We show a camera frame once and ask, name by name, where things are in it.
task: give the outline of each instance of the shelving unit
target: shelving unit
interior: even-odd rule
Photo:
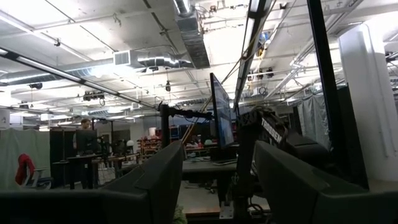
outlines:
[[[142,162],[149,159],[162,147],[162,140],[160,139],[139,139],[137,143],[140,147]]]
[[[170,127],[170,142],[180,140],[180,127]]]

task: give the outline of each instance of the floor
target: floor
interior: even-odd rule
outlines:
[[[196,185],[182,182],[178,202],[183,207],[184,213],[205,213],[219,212],[217,193],[210,193],[209,190],[198,188]],[[269,209],[267,200],[254,196],[252,203],[261,205],[263,209]]]

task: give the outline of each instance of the cubicle divider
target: cubicle divider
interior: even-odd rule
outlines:
[[[68,166],[53,163],[76,156],[76,151],[73,148],[73,135],[75,133],[75,131],[67,130],[50,131],[51,177],[54,179],[54,187],[69,184]],[[80,181],[82,172],[82,167],[75,168],[75,182]]]
[[[50,176],[49,133],[33,129],[25,131],[5,129],[0,132],[0,190],[20,189],[15,176],[21,154],[27,154],[35,167],[48,168],[42,177]]]

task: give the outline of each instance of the person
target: person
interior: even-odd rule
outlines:
[[[89,119],[83,119],[80,121],[80,128],[82,130],[89,130],[90,129],[90,124],[91,121]],[[77,144],[76,144],[76,133],[73,135],[73,148],[76,150],[76,154],[78,156],[83,155],[83,151],[77,151]],[[87,166],[86,164],[81,164],[81,166],[79,167],[80,170],[80,182],[81,182],[81,186],[83,187],[83,189],[87,188]]]
[[[85,118],[80,121],[80,128],[82,130],[89,130],[90,126],[91,126],[91,121],[89,119]],[[77,150],[76,133],[73,135],[73,148]]]

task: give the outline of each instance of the monitor arm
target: monitor arm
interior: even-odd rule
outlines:
[[[169,116],[174,117],[175,115],[181,115],[186,118],[205,118],[208,120],[213,119],[211,112],[201,113],[192,110],[179,110],[164,104],[159,105],[159,111],[160,117],[162,118],[162,148],[165,148],[170,144]]]

